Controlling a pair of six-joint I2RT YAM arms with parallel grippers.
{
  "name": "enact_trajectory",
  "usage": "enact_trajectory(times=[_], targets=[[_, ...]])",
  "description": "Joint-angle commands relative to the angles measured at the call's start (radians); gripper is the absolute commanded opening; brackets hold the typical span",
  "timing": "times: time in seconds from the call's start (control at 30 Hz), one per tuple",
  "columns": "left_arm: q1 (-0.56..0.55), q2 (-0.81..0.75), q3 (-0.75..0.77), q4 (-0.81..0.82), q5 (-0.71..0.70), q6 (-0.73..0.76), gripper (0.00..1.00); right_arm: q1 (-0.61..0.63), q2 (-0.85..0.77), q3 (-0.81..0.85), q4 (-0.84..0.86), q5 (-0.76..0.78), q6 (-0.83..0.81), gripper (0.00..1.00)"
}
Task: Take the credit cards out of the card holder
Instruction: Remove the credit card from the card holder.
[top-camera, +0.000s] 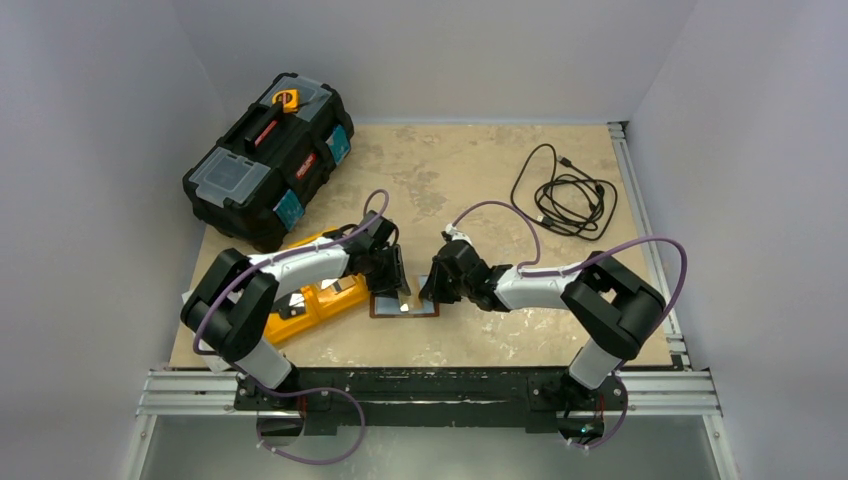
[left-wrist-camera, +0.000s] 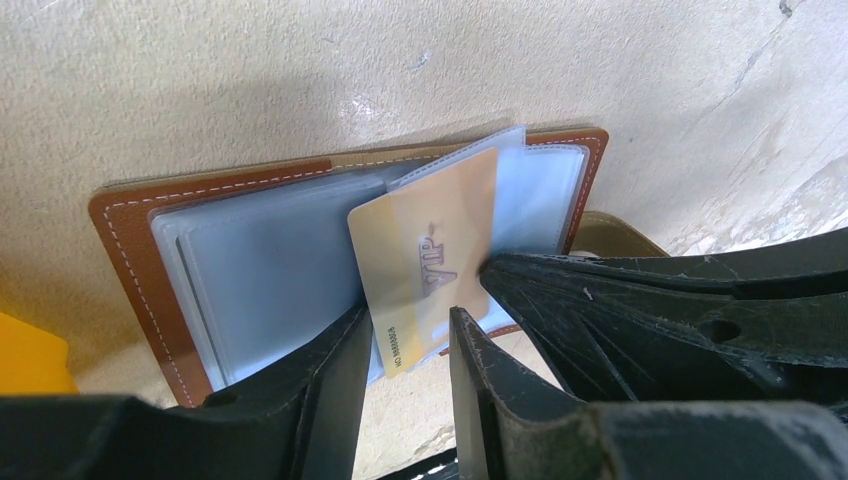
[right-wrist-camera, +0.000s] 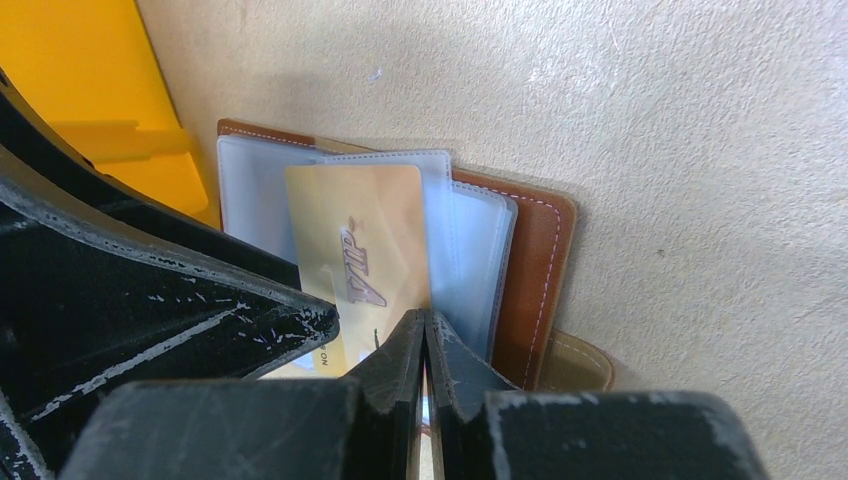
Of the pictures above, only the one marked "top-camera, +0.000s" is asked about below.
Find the brown leather card holder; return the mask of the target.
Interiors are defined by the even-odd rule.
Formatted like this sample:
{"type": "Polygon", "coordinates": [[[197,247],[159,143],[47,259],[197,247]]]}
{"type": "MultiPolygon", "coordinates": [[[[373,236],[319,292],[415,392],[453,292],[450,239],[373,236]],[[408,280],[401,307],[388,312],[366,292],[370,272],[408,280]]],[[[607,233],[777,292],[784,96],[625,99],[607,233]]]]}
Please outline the brown leather card holder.
{"type": "Polygon", "coordinates": [[[425,275],[418,275],[410,281],[411,296],[388,297],[372,295],[369,304],[369,317],[380,318],[433,318],[440,314],[439,304],[419,297],[426,283],[425,275]]]}

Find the white card with black stripe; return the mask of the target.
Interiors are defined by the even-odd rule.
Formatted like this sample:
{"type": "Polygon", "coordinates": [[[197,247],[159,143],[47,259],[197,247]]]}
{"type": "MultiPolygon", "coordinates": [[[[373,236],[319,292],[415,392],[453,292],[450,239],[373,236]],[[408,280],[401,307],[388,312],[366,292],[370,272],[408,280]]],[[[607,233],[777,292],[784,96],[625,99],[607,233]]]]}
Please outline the white card with black stripe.
{"type": "Polygon", "coordinates": [[[333,292],[334,294],[338,294],[349,288],[352,288],[354,285],[355,281],[351,280],[349,277],[327,279],[321,282],[321,290],[327,290],[333,292]]]}

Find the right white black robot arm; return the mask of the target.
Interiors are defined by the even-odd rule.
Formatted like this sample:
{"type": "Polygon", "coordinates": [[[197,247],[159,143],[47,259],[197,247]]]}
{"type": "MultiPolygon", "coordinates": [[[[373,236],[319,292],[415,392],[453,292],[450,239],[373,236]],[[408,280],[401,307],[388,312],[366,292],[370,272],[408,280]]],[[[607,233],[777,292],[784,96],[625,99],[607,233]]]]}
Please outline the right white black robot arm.
{"type": "Polygon", "coordinates": [[[612,256],[595,252],[586,265],[520,271],[489,265],[465,240],[450,240],[432,259],[419,297],[439,304],[463,299],[483,311],[546,308],[571,313],[589,335],[561,381],[564,399],[584,407],[609,374],[635,359],[661,322],[667,303],[612,256]]]}

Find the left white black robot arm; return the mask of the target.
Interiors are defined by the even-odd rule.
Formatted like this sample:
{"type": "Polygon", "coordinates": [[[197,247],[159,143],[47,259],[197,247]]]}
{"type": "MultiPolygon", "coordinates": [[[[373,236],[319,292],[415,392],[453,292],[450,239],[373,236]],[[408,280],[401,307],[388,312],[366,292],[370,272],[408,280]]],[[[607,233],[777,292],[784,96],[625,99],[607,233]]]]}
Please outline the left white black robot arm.
{"type": "Polygon", "coordinates": [[[297,248],[245,255],[220,252],[180,313],[200,356],[215,356],[241,371],[272,408],[297,399],[299,372],[264,330],[277,301],[310,284],[361,275],[378,294],[409,294],[398,227],[370,210],[350,233],[331,231],[297,248]]]}

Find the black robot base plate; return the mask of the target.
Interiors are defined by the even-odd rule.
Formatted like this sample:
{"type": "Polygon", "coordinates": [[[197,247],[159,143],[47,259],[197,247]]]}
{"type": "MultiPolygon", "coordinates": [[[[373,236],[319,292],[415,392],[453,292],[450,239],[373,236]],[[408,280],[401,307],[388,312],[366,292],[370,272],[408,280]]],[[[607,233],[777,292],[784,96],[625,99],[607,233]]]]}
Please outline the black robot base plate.
{"type": "Polygon", "coordinates": [[[605,415],[626,409],[623,382],[608,376],[596,390],[566,381],[553,367],[309,367],[299,388],[279,398],[238,379],[238,411],[293,414],[308,435],[341,426],[517,428],[595,440],[605,415]]]}

